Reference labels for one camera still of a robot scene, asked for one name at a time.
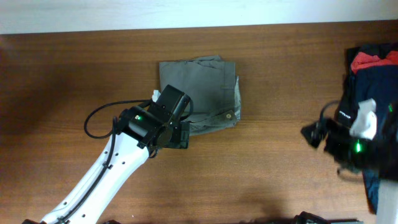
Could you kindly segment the grey shorts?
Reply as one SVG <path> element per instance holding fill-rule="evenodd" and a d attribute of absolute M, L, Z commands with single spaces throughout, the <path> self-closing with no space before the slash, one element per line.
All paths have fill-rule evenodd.
<path fill-rule="evenodd" d="M 192 136 L 233 128 L 241 120 L 236 63 L 218 55 L 159 63 L 160 89 L 167 85 L 193 101 L 187 118 Z"/>

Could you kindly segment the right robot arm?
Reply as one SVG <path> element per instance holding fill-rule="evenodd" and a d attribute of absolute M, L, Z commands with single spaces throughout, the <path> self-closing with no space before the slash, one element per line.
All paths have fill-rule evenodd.
<path fill-rule="evenodd" d="M 377 223 L 397 223 L 397 103 L 387 107 L 382 126 L 377 125 L 376 102 L 371 98 L 359 103 L 351 127 L 324 117 L 325 110 L 337 101 L 326 104 L 318 121 L 304 126 L 301 134 L 313 148 L 325 140 L 324 151 L 339 163 L 337 174 L 344 170 L 358 174 L 376 172 L 380 180 L 376 212 Z"/>

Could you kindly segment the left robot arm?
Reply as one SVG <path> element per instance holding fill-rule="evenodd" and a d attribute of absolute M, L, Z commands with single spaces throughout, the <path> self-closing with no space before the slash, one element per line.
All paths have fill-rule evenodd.
<path fill-rule="evenodd" d="M 112 130 L 101 155 L 75 188 L 41 223 L 96 223 L 125 181 L 160 149 L 187 149 L 192 99 L 167 85 L 149 100 L 113 118 Z"/>

